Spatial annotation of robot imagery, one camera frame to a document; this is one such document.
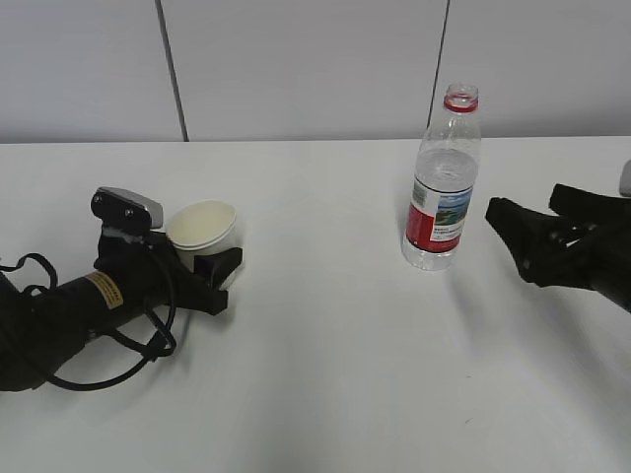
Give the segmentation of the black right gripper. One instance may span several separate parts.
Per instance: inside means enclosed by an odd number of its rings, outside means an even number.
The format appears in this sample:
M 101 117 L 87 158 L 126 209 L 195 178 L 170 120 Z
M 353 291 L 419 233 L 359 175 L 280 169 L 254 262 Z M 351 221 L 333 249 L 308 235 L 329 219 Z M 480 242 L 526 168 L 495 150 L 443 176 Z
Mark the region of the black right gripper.
M 540 288 L 593 291 L 630 309 L 630 199 L 557 183 L 556 217 L 492 197 L 485 214 L 522 278 Z

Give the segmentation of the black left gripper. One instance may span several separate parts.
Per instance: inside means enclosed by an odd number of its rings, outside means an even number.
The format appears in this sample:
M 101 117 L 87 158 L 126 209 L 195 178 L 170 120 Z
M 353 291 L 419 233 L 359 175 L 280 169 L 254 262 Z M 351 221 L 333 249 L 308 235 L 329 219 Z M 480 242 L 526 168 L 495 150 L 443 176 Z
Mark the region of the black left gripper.
M 196 255 L 190 272 L 163 233 L 129 236 L 103 229 L 94 267 L 109 276 L 122 296 L 122 304 L 113 309 L 118 316 L 137 316 L 168 304 L 217 315 L 228 307 L 227 289 L 243 257 L 240 247 Z

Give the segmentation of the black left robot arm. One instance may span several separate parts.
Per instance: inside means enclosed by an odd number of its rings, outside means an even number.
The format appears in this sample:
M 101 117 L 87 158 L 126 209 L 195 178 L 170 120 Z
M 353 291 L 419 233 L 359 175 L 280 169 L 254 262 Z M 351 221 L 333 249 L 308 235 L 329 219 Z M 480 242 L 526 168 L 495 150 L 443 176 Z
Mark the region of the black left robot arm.
M 50 383 L 89 392 L 125 382 L 175 352 L 172 327 L 179 310 L 217 315 L 227 308 L 223 285 L 242 261 L 242 249 L 231 247 L 197 255 L 187 268 L 163 233 L 132 240 L 101 236 L 94 272 L 61 284 L 43 255 L 24 255 L 1 269 L 2 391 Z M 137 353 L 139 361 L 99 382 L 58 376 L 66 362 L 101 337 Z

